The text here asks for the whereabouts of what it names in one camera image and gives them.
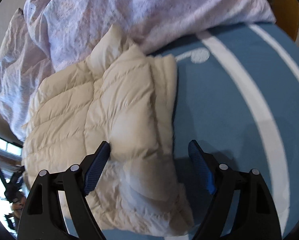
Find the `silver screw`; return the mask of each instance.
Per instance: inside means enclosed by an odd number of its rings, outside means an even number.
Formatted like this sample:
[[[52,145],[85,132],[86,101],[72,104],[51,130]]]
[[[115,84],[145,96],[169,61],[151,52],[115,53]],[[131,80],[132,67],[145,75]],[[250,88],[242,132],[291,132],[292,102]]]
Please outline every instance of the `silver screw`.
[[[258,170],[258,169],[252,169],[251,172],[252,172],[254,175],[259,175],[259,170]]]
[[[223,171],[226,171],[226,170],[228,169],[228,166],[227,166],[225,163],[221,163],[221,164],[219,165],[219,168],[220,168],[221,170],[223,170]]]
[[[71,166],[71,171],[77,171],[80,168],[77,164]]]
[[[39,175],[40,175],[41,177],[45,176],[46,174],[47,174],[47,171],[46,171],[46,170],[41,170],[40,173],[39,173]]]

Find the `blue gripper pad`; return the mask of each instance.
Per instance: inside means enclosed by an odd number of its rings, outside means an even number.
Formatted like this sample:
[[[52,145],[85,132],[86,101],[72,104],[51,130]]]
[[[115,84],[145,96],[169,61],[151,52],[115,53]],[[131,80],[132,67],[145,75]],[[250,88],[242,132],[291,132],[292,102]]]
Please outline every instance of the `blue gripper pad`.
[[[208,165],[206,164],[199,149],[193,142],[188,144],[188,155],[194,165],[195,172],[199,176],[201,184],[210,194],[214,194],[216,192],[214,175],[208,168]]]
[[[110,153],[111,147],[108,143],[105,143],[86,172],[84,180],[84,193],[86,195],[96,188]]]

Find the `person's hand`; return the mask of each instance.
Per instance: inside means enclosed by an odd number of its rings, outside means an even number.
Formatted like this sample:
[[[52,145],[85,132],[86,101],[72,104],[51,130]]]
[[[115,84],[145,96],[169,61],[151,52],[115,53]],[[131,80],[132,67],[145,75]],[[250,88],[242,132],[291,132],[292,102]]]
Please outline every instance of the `person's hand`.
[[[21,201],[13,203],[11,206],[11,210],[14,212],[14,216],[16,216],[18,219],[21,218],[21,214],[25,202],[26,202],[26,197],[23,196]]]

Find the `lavender fabric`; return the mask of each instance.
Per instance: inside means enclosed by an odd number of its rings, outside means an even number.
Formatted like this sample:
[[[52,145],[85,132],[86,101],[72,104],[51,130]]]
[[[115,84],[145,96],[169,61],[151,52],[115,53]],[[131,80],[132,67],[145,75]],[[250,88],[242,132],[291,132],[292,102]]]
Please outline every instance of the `lavender fabric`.
[[[27,0],[0,50],[0,113],[24,140],[41,81],[85,59],[113,23],[150,53],[186,34],[259,21],[275,21],[267,0]]]

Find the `beige puffer jacket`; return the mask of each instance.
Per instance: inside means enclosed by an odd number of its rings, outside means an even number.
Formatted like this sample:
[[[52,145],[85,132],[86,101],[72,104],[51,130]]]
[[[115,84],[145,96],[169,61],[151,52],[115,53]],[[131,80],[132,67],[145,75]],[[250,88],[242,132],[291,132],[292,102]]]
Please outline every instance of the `beige puffer jacket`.
[[[112,26],[89,57],[46,78],[32,100],[22,153],[29,184],[40,170],[79,164],[105,140],[111,157],[86,197],[100,228],[186,234],[193,218],[172,161],[176,77],[172,56],[145,57]]]

